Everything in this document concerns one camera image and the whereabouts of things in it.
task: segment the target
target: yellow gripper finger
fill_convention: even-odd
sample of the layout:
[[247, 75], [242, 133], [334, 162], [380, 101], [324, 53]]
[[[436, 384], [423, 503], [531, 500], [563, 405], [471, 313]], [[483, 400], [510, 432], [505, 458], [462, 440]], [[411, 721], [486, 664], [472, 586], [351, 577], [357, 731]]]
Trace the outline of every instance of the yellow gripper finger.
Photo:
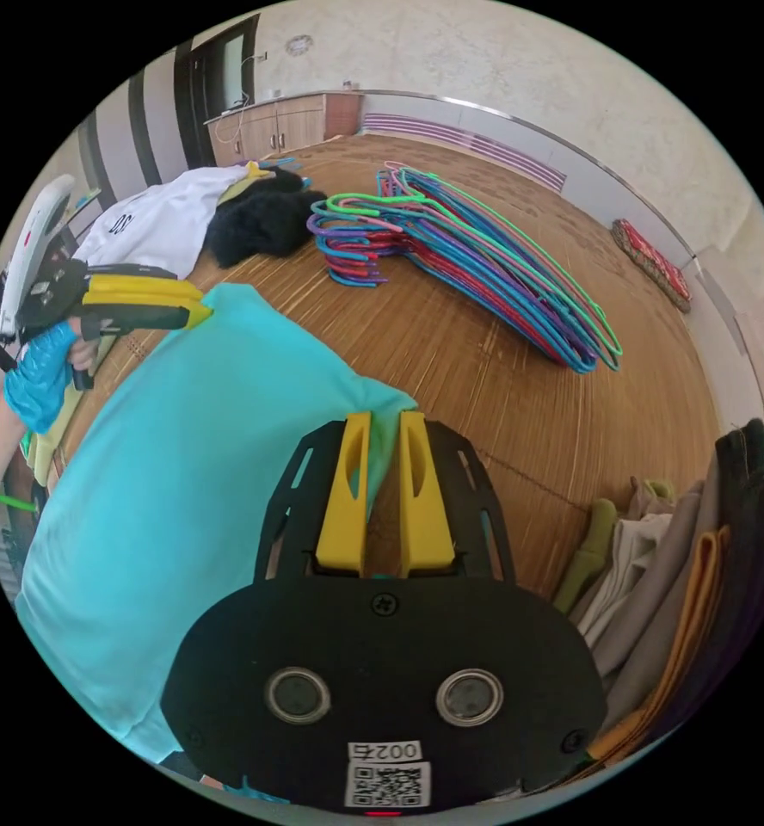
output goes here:
[[365, 573], [367, 532], [367, 449], [371, 414], [348, 416], [339, 461], [330, 488], [328, 509], [316, 548], [326, 570]]
[[125, 304], [183, 308], [188, 312], [185, 330], [191, 330], [213, 314], [201, 303], [201, 290], [188, 281], [153, 278], [138, 275], [93, 275], [89, 290], [83, 297], [84, 306]]
[[425, 416], [415, 410], [399, 417], [399, 538], [402, 576], [453, 565], [453, 540]]

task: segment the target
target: white device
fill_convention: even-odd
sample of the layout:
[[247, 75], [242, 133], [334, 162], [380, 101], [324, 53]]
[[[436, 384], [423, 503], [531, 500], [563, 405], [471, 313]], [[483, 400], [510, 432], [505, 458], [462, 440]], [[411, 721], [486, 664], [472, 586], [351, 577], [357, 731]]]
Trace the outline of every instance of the white device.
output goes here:
[[70, 202], [75, 178], [62, 175], [38, 194], [24, 222], [6, 271], [0, 311], [0, 343], [7, 345], [18, 335], [18, 311], [31, 289], [46, 253]]

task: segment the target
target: qr code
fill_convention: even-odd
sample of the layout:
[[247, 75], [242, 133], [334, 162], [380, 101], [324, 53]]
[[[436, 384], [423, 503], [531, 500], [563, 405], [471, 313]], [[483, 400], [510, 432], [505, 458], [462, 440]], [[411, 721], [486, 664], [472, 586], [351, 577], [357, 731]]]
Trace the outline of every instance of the qr code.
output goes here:
[[430, 802], [430, 763], [351, 762], [348, 765], [346, 806], [415, 809]]

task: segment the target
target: wooden floor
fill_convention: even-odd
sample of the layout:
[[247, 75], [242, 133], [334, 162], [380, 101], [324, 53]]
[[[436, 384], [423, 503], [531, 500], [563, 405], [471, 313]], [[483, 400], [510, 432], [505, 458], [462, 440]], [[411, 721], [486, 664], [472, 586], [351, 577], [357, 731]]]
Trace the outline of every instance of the wooden floor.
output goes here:
[[[705, 475], [718, 422], [680, 314], [617, 248], [609, 232], [558, 195], [476, 158], [380, 136], [294, 153], [316, 189], [375, 193], [385, 160], [434, 172], [502, 213], [568, 269], [605, 311], [623, 349], [621, 369], [588, 376], [556, 367], [488, 312], [404, 260], [383, 262], [390, 282], [351, 289], [332, 281], [309, 244], [294, 258], [250, 259], [220, 273], [199, 261], [209, 289], [249, 283], [357, 372], [412, 395], [428, 418], [479, 451], [501, 499], [520, 584], [550, 596], [580, 543], [598, 496], [627, 503], [629, 478], [669, 478], [682, 490]], [[160, 340], [119, 341], [65, 439], [74, 453], [89, 422]], [[368, 536], [372, 568], [397, 562], [395, 476]]]

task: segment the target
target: white t-shirt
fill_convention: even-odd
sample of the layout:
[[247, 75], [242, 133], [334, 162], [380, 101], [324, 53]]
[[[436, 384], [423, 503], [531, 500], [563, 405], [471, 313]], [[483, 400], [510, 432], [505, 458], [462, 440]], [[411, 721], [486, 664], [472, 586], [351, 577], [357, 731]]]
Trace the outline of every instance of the white t-shirt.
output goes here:
[[219, 198], [257, 171], [252, 164], [203, 167], [126, 198], [95, 221], [75, 257], [92, 267], [162, 267], [185, 279], [199, 257]]

